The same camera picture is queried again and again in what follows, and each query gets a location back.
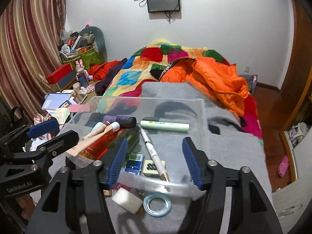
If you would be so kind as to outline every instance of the red box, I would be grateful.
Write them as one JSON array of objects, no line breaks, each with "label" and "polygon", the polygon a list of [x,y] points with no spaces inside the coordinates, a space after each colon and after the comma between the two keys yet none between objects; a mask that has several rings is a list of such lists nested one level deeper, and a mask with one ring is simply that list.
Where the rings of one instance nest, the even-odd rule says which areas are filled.
[{"label": "red box", "polygon": [[70,63],[67,63],[57,70],[55,70],[51,75],[47,76],[46,79],[49,84],[55,84],[60,81],[64,76],[70,73],[73,70]]}]

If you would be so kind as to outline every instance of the clear ring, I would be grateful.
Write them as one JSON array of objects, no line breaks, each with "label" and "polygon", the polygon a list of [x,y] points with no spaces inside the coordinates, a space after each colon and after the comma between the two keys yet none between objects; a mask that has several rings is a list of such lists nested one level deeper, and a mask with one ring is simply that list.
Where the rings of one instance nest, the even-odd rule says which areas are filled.
[{"label": "clear ring", "polygon": [[[151,208],[149,207],[151,201],[153,199],[156,199],[156,198],[157,199],[163,199],[165,201],[165,207],[159,211],[151,210]],[[168,197],[166,197],[165,195],[163,195],[161,193],[153,193],[153,194],[149,194],[149,195],[144,197],[143,207],[144,207],[144,210],[150,216],[161,217],[161,216],[165,216],[166,214],[168,214],[169,211],[171,210],[171,201]]]}]

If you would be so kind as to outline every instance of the striped curtain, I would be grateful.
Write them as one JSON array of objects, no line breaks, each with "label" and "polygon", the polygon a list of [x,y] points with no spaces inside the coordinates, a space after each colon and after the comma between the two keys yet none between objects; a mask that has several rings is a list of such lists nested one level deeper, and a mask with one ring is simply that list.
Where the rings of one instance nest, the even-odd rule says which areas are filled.
[{"label": "striped curtain", "polygon": [[31,121],[51,91],[46,76],[62,65],[64,22],[65,0],[12,0],[0,17],[0,96]]}]

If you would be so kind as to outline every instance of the green bottle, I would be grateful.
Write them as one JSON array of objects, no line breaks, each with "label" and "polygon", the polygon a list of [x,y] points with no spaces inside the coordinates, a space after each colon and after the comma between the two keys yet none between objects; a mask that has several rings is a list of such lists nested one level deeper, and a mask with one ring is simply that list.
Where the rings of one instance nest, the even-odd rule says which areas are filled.
[{"label": "green bottle", "polygon": [[134,128],[131,129],[124,129],[117,137],[115,140],[113,140],[109,146],[108,149],[113,148],[119,138],[126,138],[128,141],[128,151],[125,159],[129,159],[131,153],[134,151],[135,147],[138,145],[140,141],[139,137],[139,131],[140,127],[135,126]]}]

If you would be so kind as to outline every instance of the gold pen tip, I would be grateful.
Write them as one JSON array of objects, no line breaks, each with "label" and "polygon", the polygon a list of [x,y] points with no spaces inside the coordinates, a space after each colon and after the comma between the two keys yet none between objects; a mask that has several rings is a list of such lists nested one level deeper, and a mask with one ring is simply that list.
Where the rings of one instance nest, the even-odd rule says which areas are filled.
[{"label": "gold pen tip", "polygon": [[170,182],[169,176],[168,176],[167,173],[163,173],[163,174],[161,175],[161,178],[162,178],[164,181]]}]

